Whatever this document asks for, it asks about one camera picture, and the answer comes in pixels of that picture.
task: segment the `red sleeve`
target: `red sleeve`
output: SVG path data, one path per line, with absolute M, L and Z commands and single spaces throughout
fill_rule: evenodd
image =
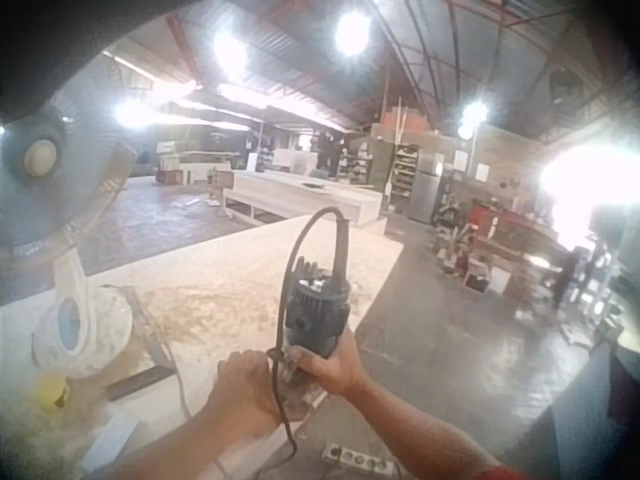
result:
M 527 480 L 520 472 L 500 465 L 481 473 L 476 480 Z

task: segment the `forearm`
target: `forearm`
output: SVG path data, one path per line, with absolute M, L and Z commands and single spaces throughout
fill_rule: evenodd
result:
M 184 425 L 135 452 L 123 463 L 91 478 L 175 480 L 196 478 L 229 446 L 239 440 L 237 429 L 223 419 L 198 414 Z
M 368 377 L 345 397 L 420 479 L 472 478 L 496 463 L 467 434 L 403 402 Z

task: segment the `workbench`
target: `workbench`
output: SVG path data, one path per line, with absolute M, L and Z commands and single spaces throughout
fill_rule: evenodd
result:
M 206 402 L 220 360 L 234 351 L 273 346 L 284 268 L 308 218 L 297 217 L 192 245 L 99 273 L 88 281 L 93 286 L 135 287 L 141 303 L 164 330 L 185 383 L 188 406 L 195 413 Z M 321 220 L 307 236 L 301 254 L 330 267 L 334 235 L 335 223 Z M 351 229 L 348 278 L 352 283 L 352 328 L 360 324 L 401 250 L 397 242 Z M 61 412 L 41 411 L 33 398 L 39 370 L 32 360 L 31 333 L 53 301 L 54 293 L 48 291 L 0 309 L 4 432 L 17 427 L 38 452 L 62 455 L 72 469 L 71 476 L 78 477 L 83 456 L 114 410 L 124 410 L 142 421 L 125 453 L 185 421 L 175 375 L 107 402 L 106 385 L 151 366 L 135 337 L 103 372 L 71 385 L 69 403 Z M 285 438 L 281 427 L 269 439 L 236 448 L 221 461 L 234 479 L 246 478 Z M 222 477 L 211 467 L 202 478 Z

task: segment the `wooden board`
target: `wooden board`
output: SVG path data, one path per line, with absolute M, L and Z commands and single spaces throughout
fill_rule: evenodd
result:
M 309 188 L 305 183 L 321 185 Z M 355 225 L 364 225 L 378 219 L 382 194 L 328 180 L 303 177 L 281 172 L 234 172 L 233 190 L 259 192 L 273 202 L 312 214 L 323 207 L 337 206 Z
M 196 412 L 206 401 L 220 360 L 233 351 L 273 346 L 284 267 L 307 220 L 308 216 L 298 217 L 192 245 L 97 274 L 88 281 L 94 286 L 136 288 L 143 305 L 164 329 L 184 379 L 190 410 Z M 330 267 L 334 234 L 333 222 L 320 221 L 303 243 L 301 254 Z M 351 230 L 352 328 L 359 325 L 378 295 L 401 250 L 397 242 Z M 113 409 L 142 421 L 127 444 L 129 452 L 184 422 L 175 376 L 117 402 L 106 401 L 104 386 L 151 365 L 135 338 L 104 372 L 72 385 L 69 404 L 60 414 L 41 412 L 32 393 L 38 369 L 31 357 L 31 333 L 53 300 L 54 293 L 49 291 L 0 309 L 0 408 L 3 419 L 17 422 L 3 423 L 3 430 L 17 425 L 44 458 L 47 451 L 51 455 L 64 452 L 77 468 Z M 243 478 L 284 438 L 281 428 L 270 439 L 223 457 L 223 463 L 234 478 Z M 212 470 L 205 478 L 221 477 Z

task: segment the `workshop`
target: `workshop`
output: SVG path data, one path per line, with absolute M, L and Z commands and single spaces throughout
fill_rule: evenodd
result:
M 637 7 L 11 3 L 3 478 L 637 474 Z

